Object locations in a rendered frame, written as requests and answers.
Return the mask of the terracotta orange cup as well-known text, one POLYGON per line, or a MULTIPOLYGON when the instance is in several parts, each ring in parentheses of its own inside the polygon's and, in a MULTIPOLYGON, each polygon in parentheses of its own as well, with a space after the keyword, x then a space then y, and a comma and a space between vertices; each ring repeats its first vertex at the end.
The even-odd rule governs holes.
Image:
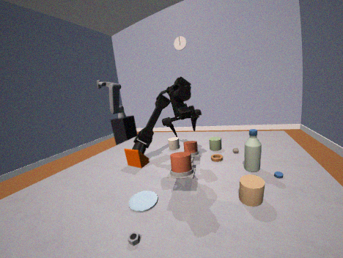
POLYGON ((185 141, 184 143, 184 152, 196 153, 198 152, 197 141, 185 141))
POLYGON ((192 167, 191 154, 189 152, 176 152, 170 155, 171 170, 176 173, 189 172, 192 167))

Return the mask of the tan ring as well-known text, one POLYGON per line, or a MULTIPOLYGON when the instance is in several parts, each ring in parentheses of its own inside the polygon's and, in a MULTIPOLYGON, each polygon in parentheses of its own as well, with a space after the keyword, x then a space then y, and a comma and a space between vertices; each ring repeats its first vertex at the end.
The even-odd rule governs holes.
POLYGON ((214 162, 220 162, 224 159, 224 157, 222 155, 219 154, 214 154, 211 156, 211 160, 214 162))

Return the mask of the pale green cylinder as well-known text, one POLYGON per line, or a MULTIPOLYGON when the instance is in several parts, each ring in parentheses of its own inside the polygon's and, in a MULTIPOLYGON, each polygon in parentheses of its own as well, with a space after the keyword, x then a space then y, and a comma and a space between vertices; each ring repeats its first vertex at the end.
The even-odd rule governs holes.
POLYGON ((220 137, 212 137, 209 138, 210 149, 217 151, 221 150, 221 138, 220 137))

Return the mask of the tan cylinder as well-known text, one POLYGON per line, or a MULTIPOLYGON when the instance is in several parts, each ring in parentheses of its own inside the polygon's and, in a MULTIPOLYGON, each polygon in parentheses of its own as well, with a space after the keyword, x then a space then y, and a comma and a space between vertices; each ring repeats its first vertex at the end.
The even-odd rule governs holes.
POLYGON ((264 198, 265 181, 256 175, 246 174, 240 178, 239 200, 247 206, 257 207, 264 198))

